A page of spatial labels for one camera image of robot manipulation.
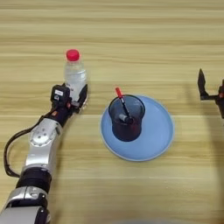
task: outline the cup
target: cup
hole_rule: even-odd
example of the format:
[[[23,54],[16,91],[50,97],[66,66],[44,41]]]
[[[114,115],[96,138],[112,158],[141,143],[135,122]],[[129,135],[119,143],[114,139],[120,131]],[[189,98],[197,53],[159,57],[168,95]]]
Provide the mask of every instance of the cup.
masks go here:
[[[145,113],[143,102],[136,96],[125,94],[122,97],[133,122],[125,122],[125,111],[121,100],[116,97],[108,106],[108,113],[112,120],[112,131],[121,141],[130,142],[137,139],[142,131],[142,120]]]

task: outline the plastic bottle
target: plastic bottle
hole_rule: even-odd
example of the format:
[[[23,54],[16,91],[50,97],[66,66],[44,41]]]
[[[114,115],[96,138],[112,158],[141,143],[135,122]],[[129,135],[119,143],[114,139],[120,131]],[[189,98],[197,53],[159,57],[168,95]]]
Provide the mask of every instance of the plastic bottle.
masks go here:
[[[75,49],[66,52],[65,81],[70,88],[70,97],[78,101],[81,90],[87,85],[87,72],[81,60],[80,53]]]

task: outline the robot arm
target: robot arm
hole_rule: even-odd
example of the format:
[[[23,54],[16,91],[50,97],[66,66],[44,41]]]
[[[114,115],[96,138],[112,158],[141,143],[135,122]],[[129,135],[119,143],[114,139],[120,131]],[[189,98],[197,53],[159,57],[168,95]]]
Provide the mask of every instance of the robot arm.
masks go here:
[[[78,113],[86,100],[88,88],[80,93],[80,101],[72,104],[70,90],[65,86],[52,89],[52,113],[32,129],[30,152],[19,176],[16,189],[0,213],[0,224],[44,224],[50,222],[47,196],[53,170],[56,165],[56,150],[67,119]]]

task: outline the wooden table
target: wooden table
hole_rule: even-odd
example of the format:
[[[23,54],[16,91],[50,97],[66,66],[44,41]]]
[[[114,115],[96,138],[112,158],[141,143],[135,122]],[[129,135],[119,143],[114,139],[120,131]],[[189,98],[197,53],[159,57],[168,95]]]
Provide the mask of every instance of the wooden table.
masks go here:
[[[71,119],[59,148],[53,224],[224,223],[222,120],[197,89],[201,67],[211,94],[221,84],[223,28],[221,0],[1,0],[1,161],[12,134],[49,110],[67,49],[80,49],[89,74],[87,109]],[[116,86],[172,114],[175,140],[163,156],[131,163],[105,147],[99,125]],[[28,150],[27,136],[13,144],[18,172]],[[1,166],[0,182],[2,207],[17,180]]]

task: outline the red bottle cap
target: red bottle cap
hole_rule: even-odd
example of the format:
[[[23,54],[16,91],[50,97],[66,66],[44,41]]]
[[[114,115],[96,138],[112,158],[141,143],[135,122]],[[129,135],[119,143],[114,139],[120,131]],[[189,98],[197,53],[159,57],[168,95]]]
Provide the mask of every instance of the red bottle cap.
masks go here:
[[[68,50],[66,52],[66,58],[69,61],[77,61],[80,58],[80,53],[75,49]]]

